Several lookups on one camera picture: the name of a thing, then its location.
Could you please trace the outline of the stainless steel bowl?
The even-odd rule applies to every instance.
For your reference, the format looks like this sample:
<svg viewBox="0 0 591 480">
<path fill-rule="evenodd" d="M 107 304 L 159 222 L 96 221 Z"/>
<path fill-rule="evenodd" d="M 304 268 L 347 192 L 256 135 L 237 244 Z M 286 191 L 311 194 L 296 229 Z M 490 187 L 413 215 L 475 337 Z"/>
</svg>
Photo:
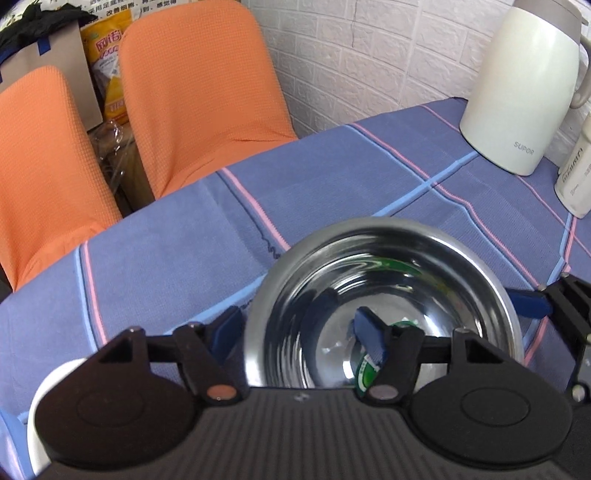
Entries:
<svg viewBox="0 0 591 480">
<path fill-rule="evenodd" d="M 517 313 L 494 272 L 443 231 L 396 218 L 356 218 L 318 230 L 271 267 L 246 321 L 252 387 L 339 388 L 365 349 L 353 318 L 367 307 L 388 325 L 434 337 L 465 327 L 523 361 Z"/>
</svg>

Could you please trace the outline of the white ribbed bowl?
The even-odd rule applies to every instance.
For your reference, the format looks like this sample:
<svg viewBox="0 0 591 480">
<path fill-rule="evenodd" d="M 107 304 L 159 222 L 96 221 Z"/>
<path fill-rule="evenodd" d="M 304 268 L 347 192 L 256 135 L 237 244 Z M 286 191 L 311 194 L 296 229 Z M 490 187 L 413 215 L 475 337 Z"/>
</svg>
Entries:
<svg viewBox="0 0 591 480">
<path fill-rule="evenodd" d="M 29 455 L 32 472 L 38 476 L 51 463 L 47 447 L 41 439 L 41 422 L 44 413 L 41 406 L 42 401 L 47 395 L 68 375 L 79 368 L 86 358 L 79 358 L 68 361 L 53 369 L 40 383 L 37 388 L 29 409 L 27 433 L 27 450 Z"/>
</svg>

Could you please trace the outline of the blue plastic bowl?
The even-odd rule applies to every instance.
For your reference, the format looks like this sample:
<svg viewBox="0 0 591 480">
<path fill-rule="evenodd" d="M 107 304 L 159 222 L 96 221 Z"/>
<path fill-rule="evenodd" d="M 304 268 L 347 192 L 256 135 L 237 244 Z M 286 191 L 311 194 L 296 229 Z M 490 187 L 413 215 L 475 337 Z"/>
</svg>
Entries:
<svg viewBox="0 0 591 480">
<path fill-rule="evenodd" d="M 4 410 L 0 413 L 1 468 L 12 479 L 34 479 L 28 448 L 26 424 Z"/>
</svg>

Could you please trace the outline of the blue plaid tablecloth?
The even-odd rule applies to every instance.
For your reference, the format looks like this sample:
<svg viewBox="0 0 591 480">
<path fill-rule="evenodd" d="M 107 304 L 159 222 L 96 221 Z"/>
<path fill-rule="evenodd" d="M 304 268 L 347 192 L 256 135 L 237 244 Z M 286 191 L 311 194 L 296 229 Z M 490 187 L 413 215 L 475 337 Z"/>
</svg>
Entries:
<svg viewBox="0 0 591 480">
<path fill-rule="evenodd" d="M 560 203 L 556 166 L 497 168 L 459 131 L 459 97 L 377 115 L 252 156 L 76 247 L 1 305 L 1 411 L 27 423 L 42 380 L 132 325 L 164 334 L 247 307 L 308 234 L 355 217 L 436 227 L 508 287 L 590 276 L 590 222 Z"/>
</svg>

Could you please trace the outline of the cream travel cup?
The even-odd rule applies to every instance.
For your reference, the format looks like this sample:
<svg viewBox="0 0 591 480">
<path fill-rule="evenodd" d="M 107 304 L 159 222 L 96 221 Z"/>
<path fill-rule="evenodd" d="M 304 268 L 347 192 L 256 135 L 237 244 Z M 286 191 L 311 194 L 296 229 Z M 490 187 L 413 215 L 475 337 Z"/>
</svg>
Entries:
<svg viewBox="0 0 591 480">
<path fill-rule="evenodd" d="M 583 124 L 570 157 L 559 169 L 555 193 L 565 208 L 582 219 L 591 208 L 590 118 Z"/>
</svg>

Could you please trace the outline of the left orange chair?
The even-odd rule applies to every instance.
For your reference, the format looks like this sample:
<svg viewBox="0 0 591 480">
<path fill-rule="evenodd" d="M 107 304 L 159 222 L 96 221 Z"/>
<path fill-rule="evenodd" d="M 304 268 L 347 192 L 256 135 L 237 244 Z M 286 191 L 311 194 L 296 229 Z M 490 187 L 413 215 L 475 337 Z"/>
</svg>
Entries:
<svg viewBox="0 0 591 480">
<path fill-rule="evenodd" d="M 121 220 L 68 82 L 38 68 L 1 94 L 1 266 L 18 290 Z"/>
</svg>

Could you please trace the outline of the orange chair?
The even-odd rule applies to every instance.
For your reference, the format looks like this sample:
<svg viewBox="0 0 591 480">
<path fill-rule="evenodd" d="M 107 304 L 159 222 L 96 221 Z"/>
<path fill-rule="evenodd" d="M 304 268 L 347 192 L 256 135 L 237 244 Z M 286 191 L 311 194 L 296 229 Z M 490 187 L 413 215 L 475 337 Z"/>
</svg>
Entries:
<svg viewBox="0 0 591 480">
<path fill-rule="evenodd" d="M 297 138 L 263 32 L 238 1 L 198 1 L 138 19 L 118 56 L 155 198 Z"/>
<path fill-rule="evenodd" d="M 38 68 L 1 94 L 1 266 L 18 290 L 121 220 L 68 82 Z"/>
</svg>

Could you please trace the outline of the white thermos jug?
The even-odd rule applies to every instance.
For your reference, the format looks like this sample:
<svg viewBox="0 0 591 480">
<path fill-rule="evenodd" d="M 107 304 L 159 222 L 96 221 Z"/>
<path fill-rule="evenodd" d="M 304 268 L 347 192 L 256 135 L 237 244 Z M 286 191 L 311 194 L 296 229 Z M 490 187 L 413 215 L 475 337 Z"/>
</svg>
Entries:
<svg viewBox="0 0 591 480">
<path fill-rule="evenodd" d="M 485 53 L 460 131 L 481 156 L 520 176 L 539 165 L 568 111 L 590 98 L 578 82 L 584 19 L 569 1 L 516 1 Z"/>
</svg>

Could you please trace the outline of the right orange chair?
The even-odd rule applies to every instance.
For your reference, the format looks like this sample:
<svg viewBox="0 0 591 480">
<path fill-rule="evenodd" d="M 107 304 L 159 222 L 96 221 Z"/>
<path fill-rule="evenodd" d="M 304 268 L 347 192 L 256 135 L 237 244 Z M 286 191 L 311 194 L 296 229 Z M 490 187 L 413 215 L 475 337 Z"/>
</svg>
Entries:
<svg viewBox="0 0 591 480">
<path fill-rule="evenodd" d="M 238 1 L 198 1 L 138 19 L 118 56 L 155 198 L 297 138 L 263 32 Z"/>
</svg>

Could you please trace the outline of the yellow snack bag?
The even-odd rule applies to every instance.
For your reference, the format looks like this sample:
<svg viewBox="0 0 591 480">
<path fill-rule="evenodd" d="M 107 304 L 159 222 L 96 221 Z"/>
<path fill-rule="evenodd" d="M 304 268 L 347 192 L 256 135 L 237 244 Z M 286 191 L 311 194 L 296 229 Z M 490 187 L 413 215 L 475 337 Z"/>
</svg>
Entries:
<svg viewBox="0 0 591 480">
<path fill-rule="evenodd" d="M 131 11 L 121 10 L 84 26 L 80 33 L 90 71 L 102 101 L 105 121 L 128 121 L 119 69 L 119 47 L 132 23 Z"/>
</svg>

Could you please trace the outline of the brown paper bag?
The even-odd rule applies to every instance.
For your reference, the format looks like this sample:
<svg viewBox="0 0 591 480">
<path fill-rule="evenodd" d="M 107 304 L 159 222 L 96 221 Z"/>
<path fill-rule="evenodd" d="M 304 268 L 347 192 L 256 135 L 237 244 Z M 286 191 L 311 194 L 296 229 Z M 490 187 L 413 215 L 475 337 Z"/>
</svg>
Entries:
<svg viewBox="0 0 591 480">
<path fill-rule="evenodd" d="M 80 28 L 72 22 L 35 41 L 1 63 L 1 91 L 29 72 L 54 66 L 66 77 L 79 116 L 87 131 L 103 122 L 103 114 L 84 53 Z"/>
</svg>

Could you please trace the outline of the black cloth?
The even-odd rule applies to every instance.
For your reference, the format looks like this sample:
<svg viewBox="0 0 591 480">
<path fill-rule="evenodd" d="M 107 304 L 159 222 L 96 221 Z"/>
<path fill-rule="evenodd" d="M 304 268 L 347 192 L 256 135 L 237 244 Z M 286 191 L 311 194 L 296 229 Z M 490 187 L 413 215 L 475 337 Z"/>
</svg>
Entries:
<svg viewBox="0 0 591 480">
<path fill-rule="evenodd" d="M 39 4 L 28 6 L 20 20 L 1 31 L 1 51 L 25 48 L 72 22 L 83 27 L 98 17 L 69 3 L 55 10 L 43 10 Z"/>
</svg>

